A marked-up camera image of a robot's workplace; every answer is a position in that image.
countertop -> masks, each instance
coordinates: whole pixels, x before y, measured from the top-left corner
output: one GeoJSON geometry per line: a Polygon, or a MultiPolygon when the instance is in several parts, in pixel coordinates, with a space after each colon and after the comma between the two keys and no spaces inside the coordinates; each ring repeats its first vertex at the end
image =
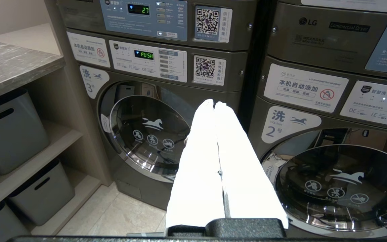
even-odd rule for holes
{"type": "Polygon", "coordinates": [[[61,55],[0,43],[0,95],[64,66],[61,55]]]}

bin handle cutout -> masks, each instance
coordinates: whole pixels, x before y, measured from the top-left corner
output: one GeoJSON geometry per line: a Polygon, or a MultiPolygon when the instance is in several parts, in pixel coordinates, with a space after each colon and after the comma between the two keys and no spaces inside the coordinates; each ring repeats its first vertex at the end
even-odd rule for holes
{"type": "Polygon", "coordinates": [[[13,108],[9,108],[3,112],[0,112],[0,119],[7,117],[8,115],[12,114],[14,112],[13,108]]]}
{"type": "Polygon", "coordinates": [[[46,184],[49,180],[50,180],[49,177],[46,178],[46,179],[44,179],[44,181],[42,181],[40,184],[38,184],[38,185],[34,188],[34,190],[38,190],[40,187],[42,187],[44,184],[46,184]]]}

